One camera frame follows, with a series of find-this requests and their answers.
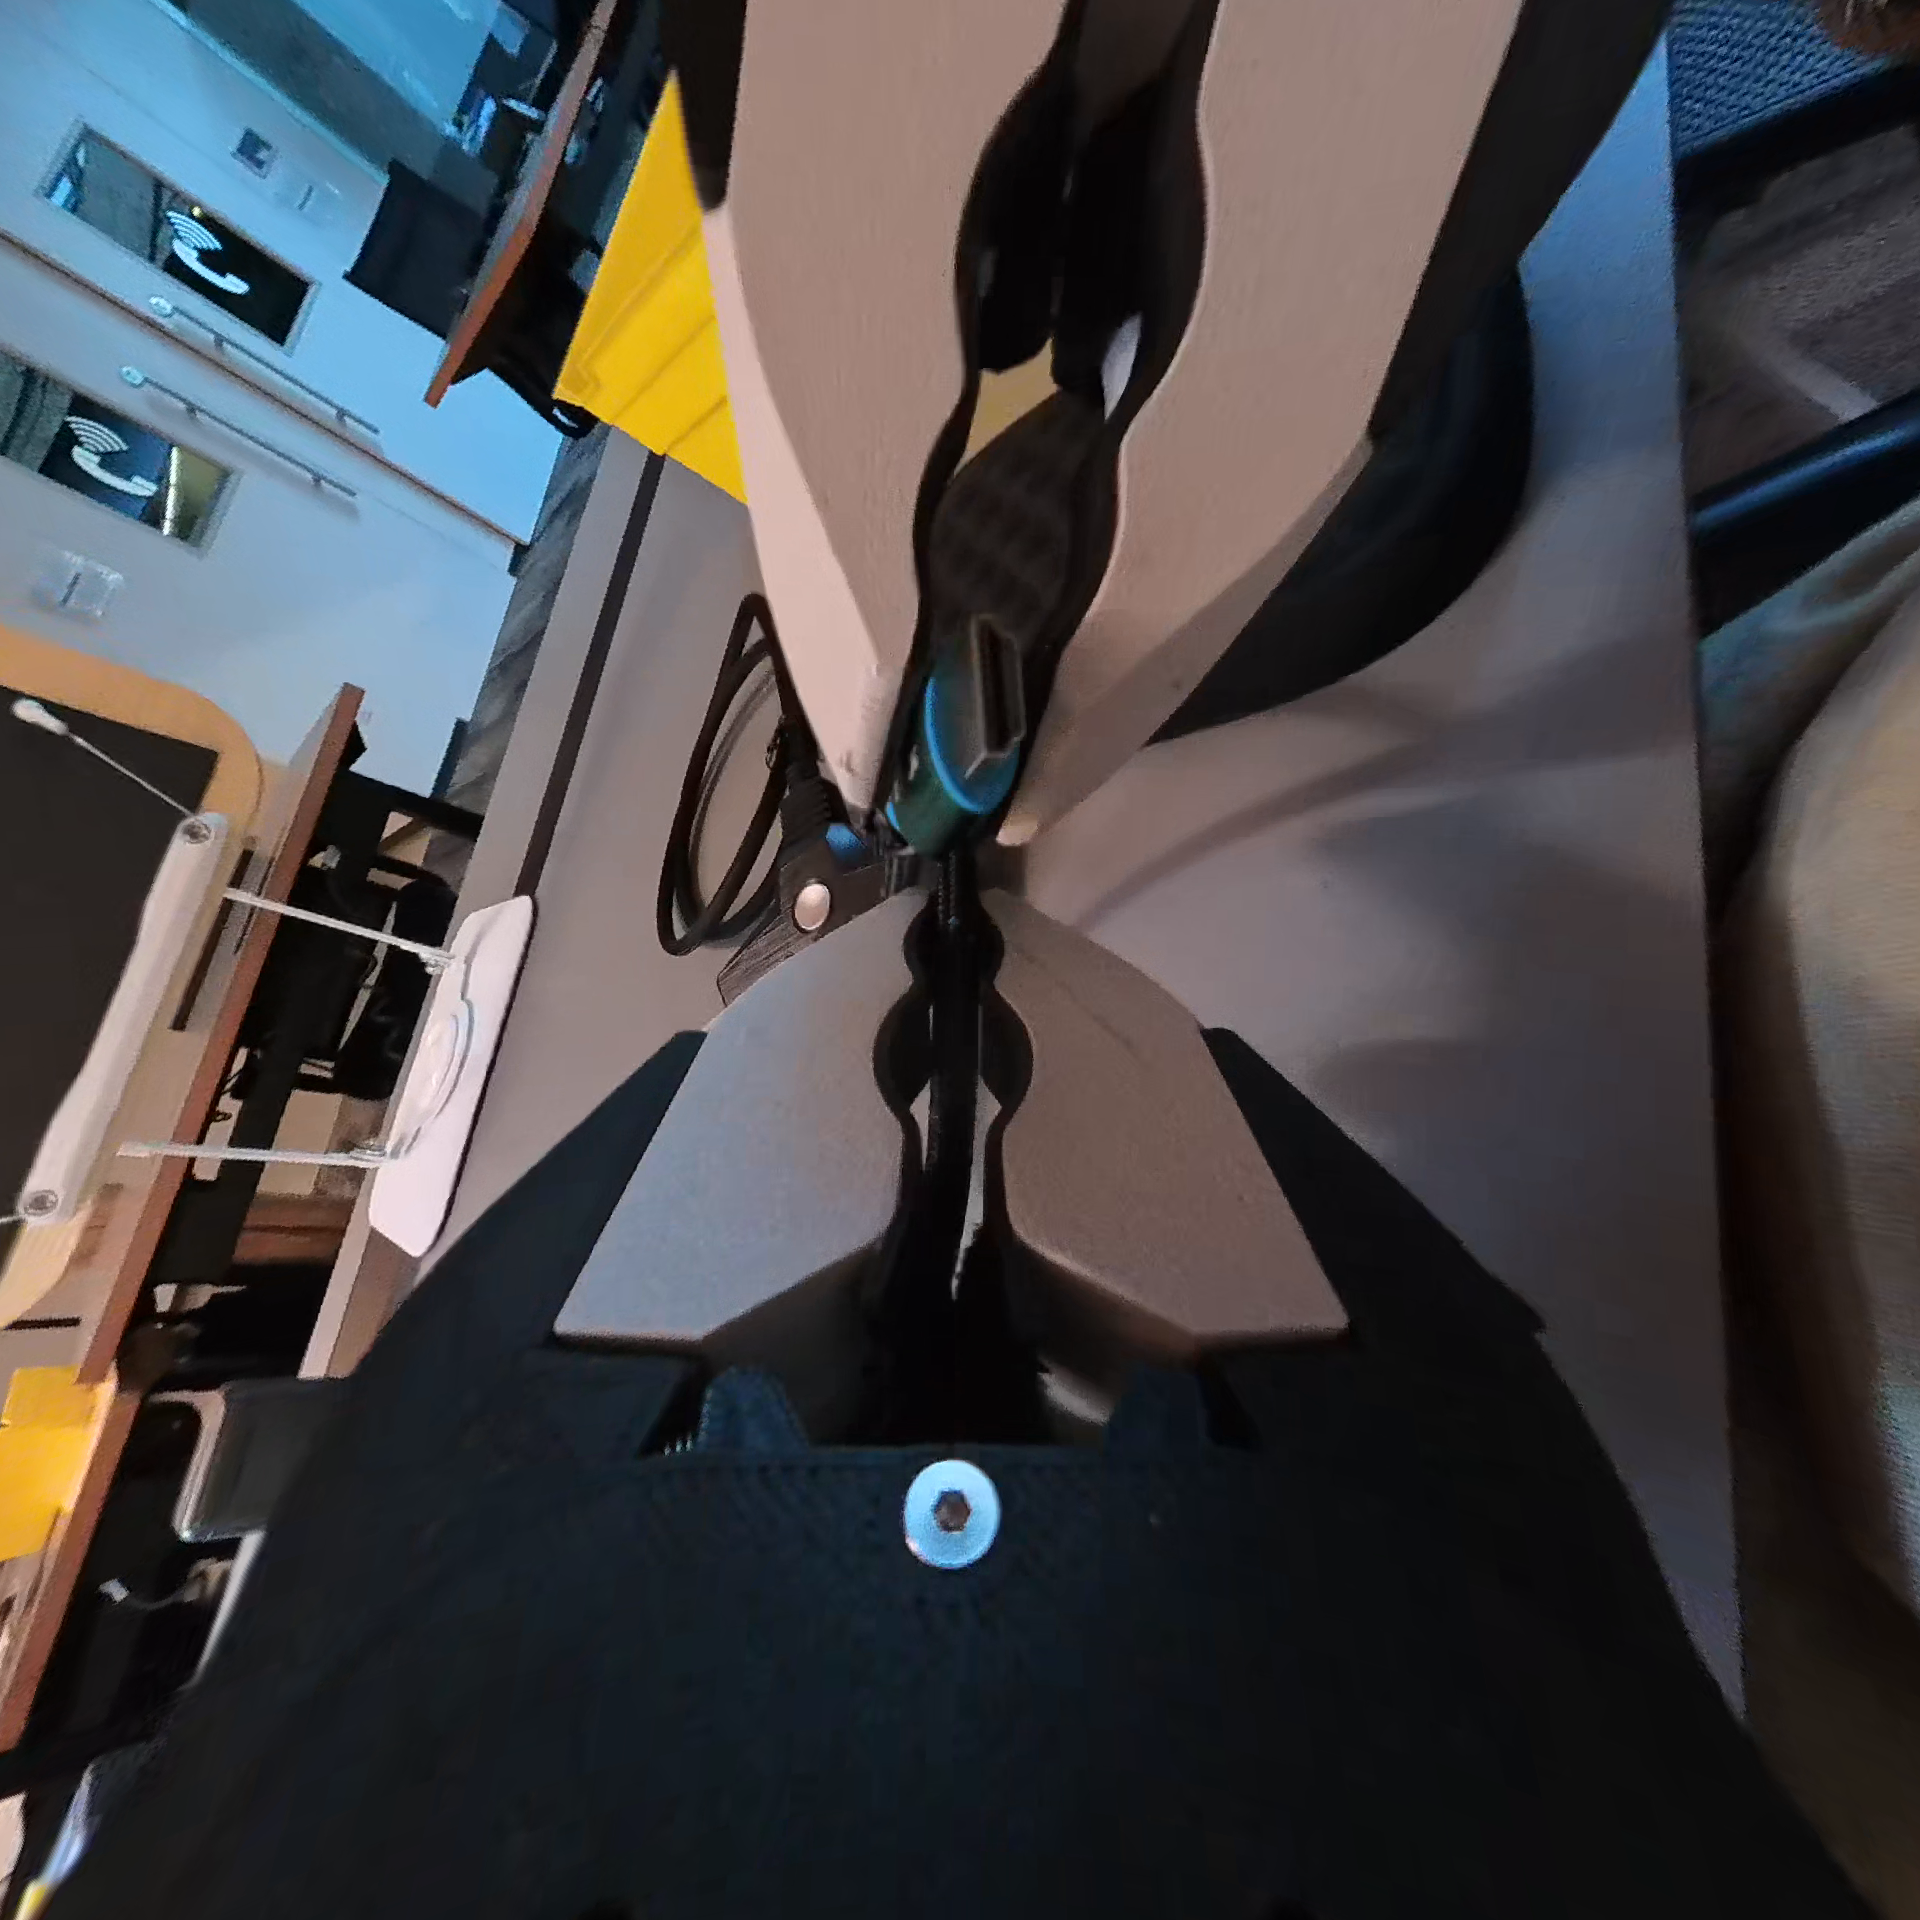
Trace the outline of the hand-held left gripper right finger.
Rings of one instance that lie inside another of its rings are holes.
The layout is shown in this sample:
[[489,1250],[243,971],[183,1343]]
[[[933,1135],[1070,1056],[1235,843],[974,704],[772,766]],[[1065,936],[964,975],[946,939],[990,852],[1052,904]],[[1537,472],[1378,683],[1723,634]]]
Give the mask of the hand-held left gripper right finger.
[[1341,1336],[1349,1315],[1201,1022],[1035,904],[986,894],[1025,1043],[999,1190],[1014,1316],[1075,1381]]

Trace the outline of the black monitor on white stand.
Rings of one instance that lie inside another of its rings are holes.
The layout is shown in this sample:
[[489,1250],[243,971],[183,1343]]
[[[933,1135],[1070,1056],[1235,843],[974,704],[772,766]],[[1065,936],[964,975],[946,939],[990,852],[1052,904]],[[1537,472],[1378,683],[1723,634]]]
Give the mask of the black monitor on white stand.
[[186,941],[230,839],[218,812],[181,813],[142,900],[127,960],[86,1046],[81,1072],[43,1124],[30,1163],[17,1175],[4,1224],[51,1230],[77,1218],[103,1157],[131,1160],[213,1160],[323,1166],[375,1172],[375,1222],[401,1228],[401,1246],[423,1253],[438,1232],[471,1135],[477,1096],[500,1044],[537,902],[514,895],[468,916],[450,947],[429,948],[395,934],[372,943],[426,963],[427,1005],[411,1066],[390,1104],[388,1134],[341,1151],[206,1143],[109,1143],[139,1051],[186,960]]

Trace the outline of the brown-edged desk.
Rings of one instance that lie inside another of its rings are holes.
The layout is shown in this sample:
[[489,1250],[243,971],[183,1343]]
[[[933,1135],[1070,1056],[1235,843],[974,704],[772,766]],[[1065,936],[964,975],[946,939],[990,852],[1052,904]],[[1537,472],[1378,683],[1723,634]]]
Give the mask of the brown-edged desk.
[[[345,683],[289,764],[267,783],[244,852],[213,904],[211,931],[188,956],[186,980],[166,1007],[158,1053],[137,1076],[126,1132],[114,1141],[204,1143],[233,1066],[237,1032],[254,1004],[279,923],[292,922],[290,894],[306,863],[324,803],[353,755],[365,695]],[[149,1340],[132,1335],[150,1291],[161,1240],[175,1211],[186,1158],[117,1158],[86,1211],[59,1283],[81,1286],[77,1355],[61,1365],[85,1383],[108,1383],[113,1403],[86,1462],[76,1507],[49,1544],[4,1560],[2,1748],[17,1752],[31,1725],[34,1698],[81,1591],[117,1468],[149,1387],[137,1375]]]

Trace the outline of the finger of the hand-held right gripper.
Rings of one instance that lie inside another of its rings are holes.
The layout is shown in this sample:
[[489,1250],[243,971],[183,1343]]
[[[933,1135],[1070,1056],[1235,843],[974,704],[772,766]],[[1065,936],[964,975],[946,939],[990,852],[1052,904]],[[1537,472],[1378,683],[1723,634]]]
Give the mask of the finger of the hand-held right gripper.
[[917,511],[971,414],[958,247],[1067,4],[692,6],[692,178],[761,584],[826,771],[877,800]]
[[1518,20],[1513,2],[1217,6],[1190,314],[1162,372],[1137,350],[1111,556],[1003,845],[1058,822],[1162,727],[1354,482]]

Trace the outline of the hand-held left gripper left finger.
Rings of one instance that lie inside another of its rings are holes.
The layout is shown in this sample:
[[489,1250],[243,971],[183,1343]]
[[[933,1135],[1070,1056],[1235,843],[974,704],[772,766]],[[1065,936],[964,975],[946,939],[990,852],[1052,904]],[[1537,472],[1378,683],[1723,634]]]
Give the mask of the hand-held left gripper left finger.
[[785,960],[708,1023],[557,1312],[590,1352],[759,1370],[857,1403],[868,1283],[922,1170],[924,1000],[901,894]]

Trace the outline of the tan-framed black board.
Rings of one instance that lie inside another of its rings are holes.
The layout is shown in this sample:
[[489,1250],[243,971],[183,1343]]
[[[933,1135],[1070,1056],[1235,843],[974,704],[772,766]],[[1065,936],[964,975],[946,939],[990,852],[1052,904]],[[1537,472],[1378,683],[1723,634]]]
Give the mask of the tan-framed black board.
[[4,1323],[59,1283],[267,796],[218,704],[2,637]]

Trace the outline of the black mesh office chair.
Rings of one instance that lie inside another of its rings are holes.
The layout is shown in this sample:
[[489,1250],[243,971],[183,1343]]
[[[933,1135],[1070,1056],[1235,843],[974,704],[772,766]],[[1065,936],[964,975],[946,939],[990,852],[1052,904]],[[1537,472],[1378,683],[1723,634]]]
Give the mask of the black mesh office chair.
[[1915,34],[1915,4],[1670,6],[1700,630],[1915,501]]

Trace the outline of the black block with silver button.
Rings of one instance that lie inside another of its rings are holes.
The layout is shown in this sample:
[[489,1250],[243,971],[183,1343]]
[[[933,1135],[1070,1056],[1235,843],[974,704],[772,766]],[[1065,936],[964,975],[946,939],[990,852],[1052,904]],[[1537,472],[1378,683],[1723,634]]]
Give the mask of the black block with silver button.
[[717,971],[724,1004],[917,877],[913,854],[845,819],[823,775],[795,772],[779,800],[779,842],[746,933]]

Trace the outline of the yellow plastic bin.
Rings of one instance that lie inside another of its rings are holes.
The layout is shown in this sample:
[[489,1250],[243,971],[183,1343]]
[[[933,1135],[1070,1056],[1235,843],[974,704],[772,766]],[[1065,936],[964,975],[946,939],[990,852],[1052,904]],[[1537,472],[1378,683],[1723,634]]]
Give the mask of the yellow plastic bin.
[[641,144],[555,397],[746,501],[679,79]]

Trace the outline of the brown wooden table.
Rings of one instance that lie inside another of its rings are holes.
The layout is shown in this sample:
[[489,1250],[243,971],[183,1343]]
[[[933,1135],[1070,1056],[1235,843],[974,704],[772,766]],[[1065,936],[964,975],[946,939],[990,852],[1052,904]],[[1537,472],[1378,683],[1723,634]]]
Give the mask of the brown wooden table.
[[513,279],[537,237],[545,207],[555,192],[570,142],[582,118],[590,86],[621,8],[620,2],[598,2],[582,24],[579,51],[566,66],[555,103],[526,149],[513,192],[489,229],[486,252],[471,276],[468,296],[423,390],[423,403],[431,410],[441,406],[458,381],[479,371],[489,325],[507,302]]

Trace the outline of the yellow box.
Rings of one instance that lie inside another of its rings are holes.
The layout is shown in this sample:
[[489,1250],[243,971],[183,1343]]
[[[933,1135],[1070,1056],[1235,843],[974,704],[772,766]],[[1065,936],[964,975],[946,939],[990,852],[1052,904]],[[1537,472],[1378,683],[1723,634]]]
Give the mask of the yellow box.
[[2,1406],[2,1560],[41,1551],[69,1512],[113,1387],[69,1366],[19,1366]]

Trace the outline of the person's beige trouser leg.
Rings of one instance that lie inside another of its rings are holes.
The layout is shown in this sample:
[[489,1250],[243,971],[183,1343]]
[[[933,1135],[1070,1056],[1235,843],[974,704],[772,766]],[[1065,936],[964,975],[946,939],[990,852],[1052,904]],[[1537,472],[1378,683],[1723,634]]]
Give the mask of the person's beige trouser leg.
[[1915,1916],[1918,510],[1698,645],[1745,1695]]

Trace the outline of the black phone icon sign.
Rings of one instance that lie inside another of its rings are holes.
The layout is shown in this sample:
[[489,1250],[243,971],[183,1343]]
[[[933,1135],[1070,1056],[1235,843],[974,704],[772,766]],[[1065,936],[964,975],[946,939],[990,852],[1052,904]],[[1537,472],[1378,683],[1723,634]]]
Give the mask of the black phone icon sign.
[[95,128],[67,139],[39,194],[260,341],[298,339],[313,279]]
[[230,468],[2,352],[2,459],[95,507],[204,546]]

